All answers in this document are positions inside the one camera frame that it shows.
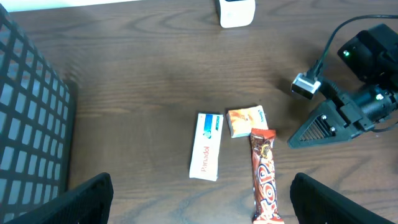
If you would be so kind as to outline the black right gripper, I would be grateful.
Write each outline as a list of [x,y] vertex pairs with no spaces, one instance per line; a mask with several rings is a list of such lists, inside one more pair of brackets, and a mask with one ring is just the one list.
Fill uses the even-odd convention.
[[289,138],[287,144],[291,149],[345,142],[369,131],[382,133],[397,127],[397,123],[375,127],[397,110],[397,85],[392,81],[365,84],[350,95],[332,81],[324,80],[321,93],[326,100]]

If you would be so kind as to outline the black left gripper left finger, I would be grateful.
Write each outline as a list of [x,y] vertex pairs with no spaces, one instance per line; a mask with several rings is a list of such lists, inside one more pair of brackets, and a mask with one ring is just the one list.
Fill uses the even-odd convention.
[[107,224],[113,195],[111,177],[103,172],[9,223]]

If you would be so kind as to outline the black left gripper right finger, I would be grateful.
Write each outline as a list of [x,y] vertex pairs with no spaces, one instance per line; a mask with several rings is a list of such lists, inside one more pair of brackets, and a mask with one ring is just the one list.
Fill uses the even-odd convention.
[[290,200],[299,223],[393,224],[302,172],[292,181]]

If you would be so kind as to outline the red Top chocolate bar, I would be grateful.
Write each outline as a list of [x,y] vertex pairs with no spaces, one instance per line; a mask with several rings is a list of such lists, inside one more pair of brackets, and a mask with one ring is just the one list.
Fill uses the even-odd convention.
[[250,135],[255,213],[253,223],[281,224],[277,203],[273,146],[276,133],[253,128]]

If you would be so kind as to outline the orange tissue pack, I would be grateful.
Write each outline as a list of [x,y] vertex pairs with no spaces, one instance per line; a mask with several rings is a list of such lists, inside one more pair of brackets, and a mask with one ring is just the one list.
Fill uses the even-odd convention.
[[268,129],[266,114],[261,105],[229,110],[226,115],[232,138],[249,136],[252,128]]

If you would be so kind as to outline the white Panadol box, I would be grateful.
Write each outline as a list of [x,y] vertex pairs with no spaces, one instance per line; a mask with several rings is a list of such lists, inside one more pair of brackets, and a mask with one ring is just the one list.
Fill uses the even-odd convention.
[[223,115],[198,114],[189,178],[217,181],[222,127]]

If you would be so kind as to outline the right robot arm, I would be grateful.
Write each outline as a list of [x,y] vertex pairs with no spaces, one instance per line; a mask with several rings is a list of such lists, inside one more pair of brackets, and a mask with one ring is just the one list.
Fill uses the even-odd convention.
[[287,141],[292,149],[350,141],[377,132],[375,125],[397,110],[397,33],[385,24],[362,30],[343,45],[338,56],[364,85],[350,94],[314,69],[300,73],[291,90],[308,99],[325,100]]

